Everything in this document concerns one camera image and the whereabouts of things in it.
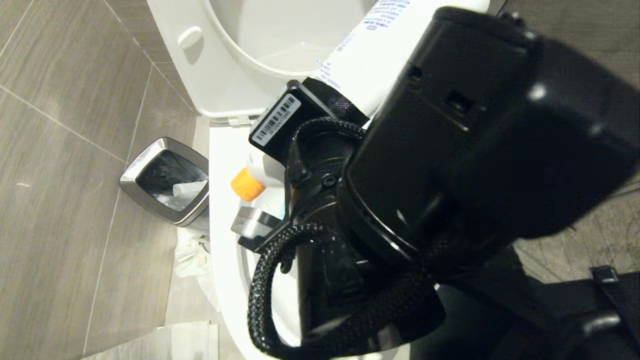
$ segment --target trash can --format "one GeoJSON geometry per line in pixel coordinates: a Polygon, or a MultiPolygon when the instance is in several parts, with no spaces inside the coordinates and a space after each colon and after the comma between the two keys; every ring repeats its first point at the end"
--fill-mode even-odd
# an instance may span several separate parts
{"type": "Polygon", "coordinates": [[[209,235],[208,172],[207,158],[165,137],[131,161],[120,187],[159,218],[209,235]]]}

